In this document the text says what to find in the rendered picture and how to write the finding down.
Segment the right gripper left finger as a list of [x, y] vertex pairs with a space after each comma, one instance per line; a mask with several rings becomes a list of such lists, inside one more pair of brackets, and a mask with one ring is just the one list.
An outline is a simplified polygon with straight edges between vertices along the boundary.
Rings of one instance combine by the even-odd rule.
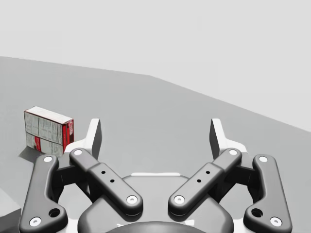
[[66, 228], [68, 214], [58, 202], [64, 187], [73, 183], [87, 183], [91, 196], [106, 195], [126, 216], [143, 211], [141, 195], [98, 161], [101, 143], [101, 121], [93, 118], [86, 137], [68, 144], [61, 157], [42, 154], [35, 159], [19, 222], [21, 233], [57, 233]]

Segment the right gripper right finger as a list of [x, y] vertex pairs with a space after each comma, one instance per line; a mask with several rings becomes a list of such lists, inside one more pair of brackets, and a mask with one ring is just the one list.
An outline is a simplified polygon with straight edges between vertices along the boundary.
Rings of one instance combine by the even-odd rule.
[[204, 197], [216, 202], [235, 184], [245, 185], [253, 204], [246, 208], [244, 226], [254, 233], [290, 233], [293, 224], [276, 159], [267, 154], [250, 155], [245, 145], [226, 138], [220, 119], [210, 124], [209, 143], [213, 161], [203, 165], [168, 200], [169, 211], [185, 216]]

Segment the red and white carton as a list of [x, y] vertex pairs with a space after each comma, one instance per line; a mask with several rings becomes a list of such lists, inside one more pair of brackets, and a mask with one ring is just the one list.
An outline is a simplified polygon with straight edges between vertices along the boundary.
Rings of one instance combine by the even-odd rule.
[[34, 106], [24, 111], [26, 145], [44, 154], [61, 157], [74, 142], [71, 117]]

